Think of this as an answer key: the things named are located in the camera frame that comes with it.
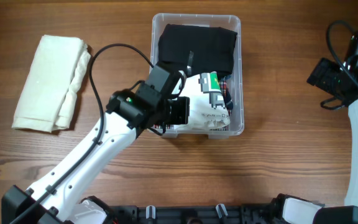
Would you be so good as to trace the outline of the black garment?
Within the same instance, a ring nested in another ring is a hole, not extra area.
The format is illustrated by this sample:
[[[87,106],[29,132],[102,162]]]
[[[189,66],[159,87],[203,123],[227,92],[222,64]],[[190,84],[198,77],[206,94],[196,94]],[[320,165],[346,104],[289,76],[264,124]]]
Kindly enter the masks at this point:
[[[158,41],[158,60],[186,70],[193,53],[191,74],[216,72],[219,78],[234,68],[237,32],[222,27],[167,24]]]

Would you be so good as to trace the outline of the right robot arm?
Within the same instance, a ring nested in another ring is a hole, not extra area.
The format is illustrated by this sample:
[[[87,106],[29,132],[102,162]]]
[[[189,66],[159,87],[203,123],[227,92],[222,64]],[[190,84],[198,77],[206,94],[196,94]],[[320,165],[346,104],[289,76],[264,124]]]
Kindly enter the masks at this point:
[[[351,177],[344,204],[325,207],[280,194],[267,207],[267,220],[282,223],[358,223],[358,32],[354,32],[344,61],[322,58],[307,79],[346,107],[352,129]]]

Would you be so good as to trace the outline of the cream white cloth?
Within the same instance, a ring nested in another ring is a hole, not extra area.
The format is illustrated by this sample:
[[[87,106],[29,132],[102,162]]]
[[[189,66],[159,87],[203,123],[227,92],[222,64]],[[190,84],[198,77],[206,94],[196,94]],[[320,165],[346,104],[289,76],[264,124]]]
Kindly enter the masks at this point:
[[[48,133],[69,128],[90,58],[88,45],[77,37],[43,35],[12,128]]]

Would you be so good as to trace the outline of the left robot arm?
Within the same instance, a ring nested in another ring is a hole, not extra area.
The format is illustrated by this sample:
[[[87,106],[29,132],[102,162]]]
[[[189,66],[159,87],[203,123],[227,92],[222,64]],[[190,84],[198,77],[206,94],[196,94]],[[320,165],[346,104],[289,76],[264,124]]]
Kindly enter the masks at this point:
[[[110,160],[154,125],[185,124],[186,72],[156,64],[145,81],[115,92],[94,129],[47,175],[2,197],[3,223],[117,223],[114,212],[84,191]]]

